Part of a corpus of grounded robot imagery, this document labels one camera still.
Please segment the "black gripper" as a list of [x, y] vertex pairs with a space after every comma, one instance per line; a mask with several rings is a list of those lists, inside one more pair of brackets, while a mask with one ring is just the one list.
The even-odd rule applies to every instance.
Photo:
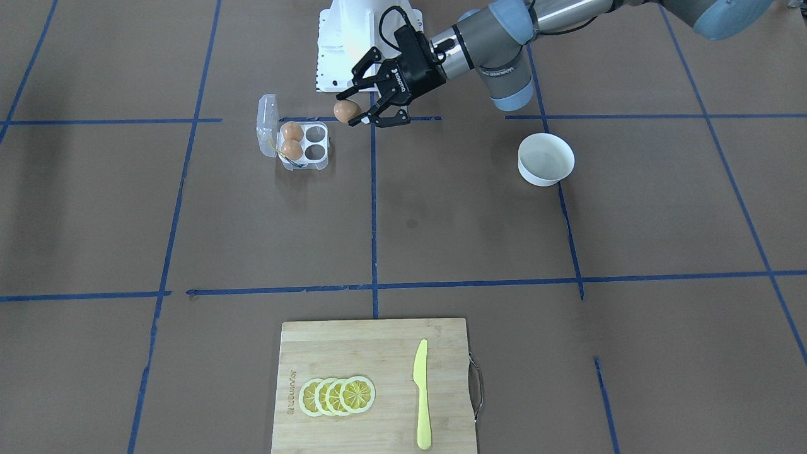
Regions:
[[375, 87], [380, 93], [365, 112], [348, 120], [351, 127], [369, 124], [397, 127], [412, 122], [407, 105], [447, 82], [423, 32], [401, 26], [394, 32], [400, 55], [386, 59], [379, 48], [369, 49], [352, 67], [351, 83], [335, 96], [348, 100], [360, 90]]

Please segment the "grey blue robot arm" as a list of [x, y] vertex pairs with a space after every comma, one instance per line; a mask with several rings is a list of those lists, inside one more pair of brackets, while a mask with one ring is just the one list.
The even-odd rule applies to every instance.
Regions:
[[337, 118], [349, 126], [406, 125], [407, 107], [416, 98], [472, 70], [499, 110], [516, 111], [534, 92], [528, 44], [576, 32], [623, 6], [624, 1], [495, 1], [430, 38], [405, 9], [389, 6], [376, 28], [383, 46], [370, 48], [352, 67], [351, 83], [336, 97], [337, 106], [349, 111]]

